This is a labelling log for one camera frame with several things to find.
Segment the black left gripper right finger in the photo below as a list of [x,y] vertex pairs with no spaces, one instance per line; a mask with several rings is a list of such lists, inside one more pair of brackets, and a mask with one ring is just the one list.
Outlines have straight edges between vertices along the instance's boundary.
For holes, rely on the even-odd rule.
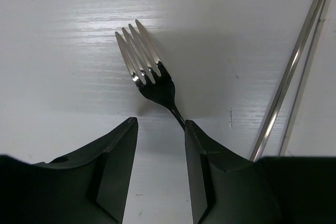
[[223,174],[251,162],[209,137],[192,120],[186,121],[184,136],[192,218],[194,223],[204,223],[216,203],[212,170],[217,168]]

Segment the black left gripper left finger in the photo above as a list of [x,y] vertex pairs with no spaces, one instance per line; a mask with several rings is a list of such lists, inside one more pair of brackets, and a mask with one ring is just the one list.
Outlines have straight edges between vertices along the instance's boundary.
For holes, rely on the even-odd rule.
[[32,223],[122,223],[132,173],[138,121],[50,163],[37,163]]

